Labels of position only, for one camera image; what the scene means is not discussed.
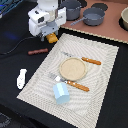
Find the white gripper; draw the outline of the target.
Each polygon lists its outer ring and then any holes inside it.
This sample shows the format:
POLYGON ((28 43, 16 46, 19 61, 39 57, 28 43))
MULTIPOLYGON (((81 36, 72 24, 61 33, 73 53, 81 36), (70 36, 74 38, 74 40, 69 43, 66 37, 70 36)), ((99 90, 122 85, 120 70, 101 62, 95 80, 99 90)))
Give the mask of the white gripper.
POLYGON ((29 31, 33 36, 42 34, 43 36, 57 32, 59 27, 66 23, 66 8, 58 10, 58 16, 55 17, 54 12, 47 12, 35 7, 28 12, 29 31))

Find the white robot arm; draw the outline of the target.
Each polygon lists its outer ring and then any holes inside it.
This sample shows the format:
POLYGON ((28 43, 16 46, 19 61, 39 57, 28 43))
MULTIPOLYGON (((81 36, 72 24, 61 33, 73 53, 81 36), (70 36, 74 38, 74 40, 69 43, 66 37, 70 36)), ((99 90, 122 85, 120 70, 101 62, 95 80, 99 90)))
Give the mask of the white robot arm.
POLYGON ((58 0, 37 0, 37 6, 28 12, 29 31, 49 43, 58 40, 59 27, 66 23, 66 8, 58 8, 58 0))

